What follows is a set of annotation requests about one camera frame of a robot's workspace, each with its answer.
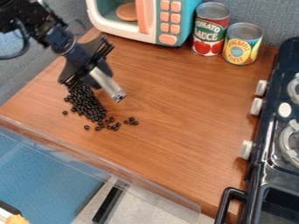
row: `wooden countertop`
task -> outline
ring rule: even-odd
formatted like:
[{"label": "wooden countertop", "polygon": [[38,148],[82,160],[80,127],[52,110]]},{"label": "wooden countertop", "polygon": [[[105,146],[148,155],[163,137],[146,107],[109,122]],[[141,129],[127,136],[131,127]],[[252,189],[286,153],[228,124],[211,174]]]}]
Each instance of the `wooden countertop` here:
[{"label": "wooden countertop", "polygon": [[[98,35],[91,30],[82,40]],[[66,88],[57,82],[62,57],[1,107],[0,125],[130,181],[148,179],[214,217],[223,190],[244,187],[247,162],[238,158],[240,145],[252,138],[257,123],[248,111],[258,80],[270,75],[277,49],[263,46],[254,64],[235,66],[221,56],[195,55],[188,44],[176,49],[109,40],[116,48],[108,62],[128,97],[115,104],[102,90],[96,94],[110,116],[120,121],[134,116],[138,127],[99,133],[83,129],[93,127],[84,117],[63,116],[70,104],[63,101]]]}]

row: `white knob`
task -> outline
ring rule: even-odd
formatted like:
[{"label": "white knob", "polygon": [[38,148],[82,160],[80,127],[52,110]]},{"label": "white knob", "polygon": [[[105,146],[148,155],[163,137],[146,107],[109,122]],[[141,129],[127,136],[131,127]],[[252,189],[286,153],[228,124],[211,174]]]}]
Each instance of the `white knob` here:
[{"label": "white knob", "polygon": [[253,148],[253,142],[252,141],[243,141],[242,147],[240,149],[240,157],[248,160],[251,150]]},{"label": "white knob", "polygon": [[259,80],[258,85],[255,89],[255,94],[258,96],[263,96],[266,92],[267,84],[268,83],[266,80]]},{"label": "white knob", "polygon": [[292,113],[292,108],[287,102],[283,102],[278,108],[279,116],[287,118]]},{"label": "white knob", "polygon": [[262,106],[262,99],[254,98],[253,105],[250,109],[250,114],[252,114],[253,116],[258,116],[261,112],[261,106]]}]

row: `tomato sauce can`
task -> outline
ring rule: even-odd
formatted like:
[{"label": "tomato sauce can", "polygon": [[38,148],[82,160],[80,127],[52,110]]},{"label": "tomato sauce can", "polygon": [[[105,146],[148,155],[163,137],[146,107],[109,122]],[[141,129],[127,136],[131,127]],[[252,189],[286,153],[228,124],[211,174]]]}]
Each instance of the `tomato sauce can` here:
[{"label": "tomato sauce can", "polygon": [[195,53],[213,56],[223,49],[230,11],[222,3],[202,3],[196,9],[192,50]]},{"label": "tomato sauce can", "polygon": [[255,24],[237,23],[227,29],[223,57],[228,62],[244,66],[256,61],[262,30]]}]

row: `gray wall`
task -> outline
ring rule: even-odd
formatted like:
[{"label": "gray wall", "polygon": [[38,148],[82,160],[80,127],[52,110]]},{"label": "gray wall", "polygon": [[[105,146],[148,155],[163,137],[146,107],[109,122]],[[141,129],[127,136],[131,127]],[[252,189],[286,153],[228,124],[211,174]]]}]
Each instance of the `gray wall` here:
[{"label": "gray wall", "polygon": [[231,10],[233,23],[249,22],[264,31],[263,44],[279,46],[299,36],[299,0],[215,0]]},{"label": "gray wall", "polygon": [[[67,23],[74,33],[82,33],[84,30],[74,19],[79,19],[87,29],[91,28],[87,16],[85,0],[45,0],[51,8]],[[0,55],[8,53],[13,49],[13,43],[19,42],[16,35],[0,34]],[[51,49],[44,49],[34,40],[31,41],[31,48],[24,56],[11,60],[0,60],[0,105],[5,103],[28,81],[34,78],[57,56]]]}]

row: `red can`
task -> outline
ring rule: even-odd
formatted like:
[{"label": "red can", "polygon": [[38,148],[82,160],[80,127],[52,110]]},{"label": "red can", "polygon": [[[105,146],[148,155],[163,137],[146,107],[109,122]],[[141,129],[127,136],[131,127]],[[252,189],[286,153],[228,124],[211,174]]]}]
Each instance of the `red can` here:
[{"label": "red can", "polygon": [[192,50],[213,56],[222,53],[230,11],[222,3],[202,3],[196,9]]}]

